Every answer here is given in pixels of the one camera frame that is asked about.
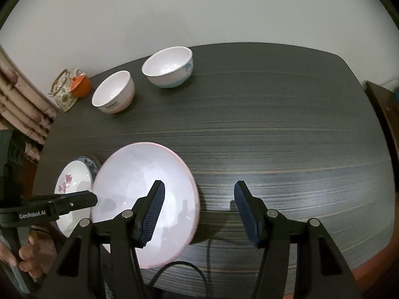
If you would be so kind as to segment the person left hand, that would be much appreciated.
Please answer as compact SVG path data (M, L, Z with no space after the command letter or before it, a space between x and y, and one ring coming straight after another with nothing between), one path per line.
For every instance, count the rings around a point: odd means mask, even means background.
M32 278L39 278L50 271L58 253L49 230L34 227L29 232L27 245L21 247L18 255L20 258L1 242L1 262L19 268Z

